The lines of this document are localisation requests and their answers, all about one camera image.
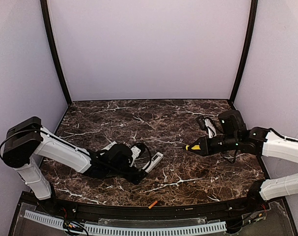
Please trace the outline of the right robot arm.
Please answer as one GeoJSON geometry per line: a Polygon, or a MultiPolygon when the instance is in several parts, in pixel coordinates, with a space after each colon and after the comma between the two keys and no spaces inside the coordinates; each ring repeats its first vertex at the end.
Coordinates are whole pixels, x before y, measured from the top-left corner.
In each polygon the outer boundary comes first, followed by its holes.
{"type": "MultiPolygon", "coordinates": [[[[298,163],[298,139],[281,135],[272,128],[254,127],[248,130],[237,110],[219,114],[218,121],[221,129],[217,129],[210,118],[199,116],[197,122],[208,135],[187,145],[185,150],[200,156],[233,150],[298,163]]],[[[248,191],[247,198],[266,202],[295,194],[298,194],[298,173],[276,179],[257,180],[248,191]]]]}

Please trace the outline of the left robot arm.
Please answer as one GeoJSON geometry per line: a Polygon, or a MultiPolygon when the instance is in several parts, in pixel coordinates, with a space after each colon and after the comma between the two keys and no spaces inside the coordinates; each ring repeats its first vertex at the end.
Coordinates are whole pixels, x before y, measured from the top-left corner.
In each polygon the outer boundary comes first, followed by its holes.
{"type": "Polygon", "coordinates": [[[54,160],[90,178],[122,176],[138,184],[146,177],[147,168],[138,169],[133,161],[145,148],[143,144],[128,147],[117,143],[96,152],[79,148],[43,127],[39,117],[31,117],[7,131],[6,139],[0,144],[0,159],[43,201],[53,197],[54,188],[41,173],[34,155],[54,160]]]}

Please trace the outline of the yellow handled screwdriver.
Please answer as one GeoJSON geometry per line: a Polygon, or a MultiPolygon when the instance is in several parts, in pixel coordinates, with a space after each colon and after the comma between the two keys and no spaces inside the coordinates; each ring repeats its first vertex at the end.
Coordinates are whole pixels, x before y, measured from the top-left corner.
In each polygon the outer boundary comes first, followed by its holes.
{"type": "Polygon", "coordinates": [[[184,146],[185,150],[201,150],[200,145],[186,145],[184,146]]]}

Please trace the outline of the white battery cover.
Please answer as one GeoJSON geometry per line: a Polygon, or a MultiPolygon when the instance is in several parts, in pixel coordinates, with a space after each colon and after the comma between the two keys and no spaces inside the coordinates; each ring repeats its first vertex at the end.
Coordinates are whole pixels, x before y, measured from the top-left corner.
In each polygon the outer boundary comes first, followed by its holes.
{"type": "Polygon", "coordinates": [[[107,145],[106,147],[102,148],[101,150],[110,150],[115,144],[117,144],[116,141],[110,143],[109,145],[107,145]]]}

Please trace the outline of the white remote control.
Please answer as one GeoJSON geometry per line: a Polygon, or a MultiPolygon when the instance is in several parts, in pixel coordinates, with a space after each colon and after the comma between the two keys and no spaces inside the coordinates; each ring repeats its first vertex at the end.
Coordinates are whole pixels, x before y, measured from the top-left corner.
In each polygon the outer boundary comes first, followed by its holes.
{"type": "Polygon", "coordinates": [[[163,154],[157,152],[151,159],[150,162],[147,162],[146,165],[142,168],[146,173],[150,173],[158,163],[163,159],[163,154]]]}

